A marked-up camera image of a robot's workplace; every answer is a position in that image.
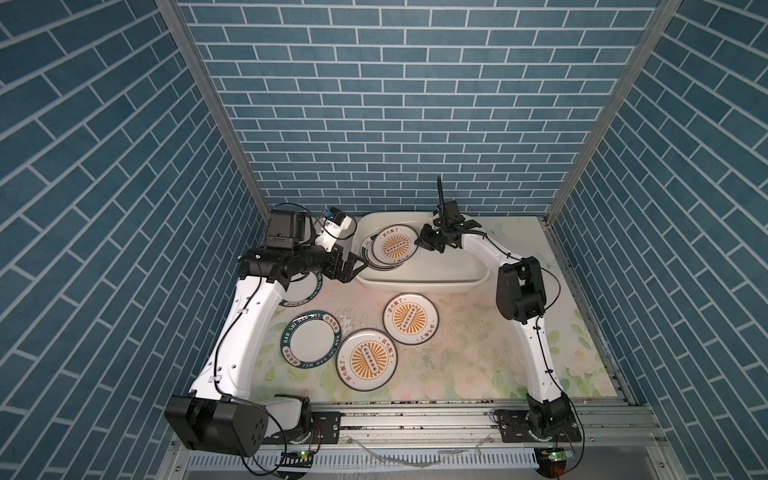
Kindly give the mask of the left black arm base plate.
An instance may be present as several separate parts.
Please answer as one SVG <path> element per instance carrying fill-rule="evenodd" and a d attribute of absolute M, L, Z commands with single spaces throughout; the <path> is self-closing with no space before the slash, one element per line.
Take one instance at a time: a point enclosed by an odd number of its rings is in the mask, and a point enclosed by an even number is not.
<path fill-rule="evenodd" d="M 303 426 L 298 426 L 289 431 L 288 443 L 300 445 L 312 441 L 315 445 L 337 444 L 341 418 L 342 414 L 339 411 L 312 412 L 308 430 L 304 430 Z"/>

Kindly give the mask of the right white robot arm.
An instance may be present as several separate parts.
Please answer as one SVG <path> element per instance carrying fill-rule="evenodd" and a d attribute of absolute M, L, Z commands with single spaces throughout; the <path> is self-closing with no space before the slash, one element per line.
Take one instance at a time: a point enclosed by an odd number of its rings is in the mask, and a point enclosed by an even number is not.
<path fill-rule="evenodd" d="M 545 441 L 576 421 L 573 405 L 554 371 L 545 332 L 547 297 L 539 261 L 511 252 L 493 240 L 481 225 L 459 211 L 438 208 L 425 224 L 416 244 L 442 253 L 462 249 L 497 274 L 496 307 L 512 322 L 520 337 L 526 362 L 528 414 L 533 437 Z"/>

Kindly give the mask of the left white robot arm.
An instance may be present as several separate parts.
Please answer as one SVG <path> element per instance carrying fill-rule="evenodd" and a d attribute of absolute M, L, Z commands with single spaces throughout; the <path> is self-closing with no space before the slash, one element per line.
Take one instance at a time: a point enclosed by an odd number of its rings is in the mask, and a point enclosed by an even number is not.
<path fill-rule="evenodd" d="M 189 450 L 253 456 L 275 435 L 288 442 L 310 430 L 308 398 L 250 399 L 255 360 L 270 320 L 297 275 L 321 273 L 348 283 L 367 266 L 340 246 L 254 248 L 240 260 L 233 303 L 209 359 L 185 395 L 174 395 L 164 415 Z"/>

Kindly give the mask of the green red rim plate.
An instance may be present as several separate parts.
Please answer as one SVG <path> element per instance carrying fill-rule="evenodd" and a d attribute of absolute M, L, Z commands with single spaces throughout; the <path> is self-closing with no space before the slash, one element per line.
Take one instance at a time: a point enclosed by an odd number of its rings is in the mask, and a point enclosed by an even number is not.
<path fill-rule="evenodd" d="M 361 255 L 367 261 L 368 266 L 375 271 L 391 271 L 397 268 L 397 265 L 387 265 L 379 262 L 375 259 L 372 253 L 373 242 L 376 238 L 376 234 L 371 235 L 361 244 Z"/>

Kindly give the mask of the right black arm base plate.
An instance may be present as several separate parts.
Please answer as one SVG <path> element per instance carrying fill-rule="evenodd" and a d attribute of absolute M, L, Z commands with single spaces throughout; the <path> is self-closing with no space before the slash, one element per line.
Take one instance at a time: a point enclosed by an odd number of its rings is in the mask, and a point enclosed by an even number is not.
<path fill-rule="evenodd" d="M 531 430 L 527 416 L 528 412 L 525 410 L 497 409 L 490 414 L 504 443 L 555 441 L 576 443 L 582 440 L 582 430 L 576 420 L 567 421 L 549 433 L 536 434 Z"/>

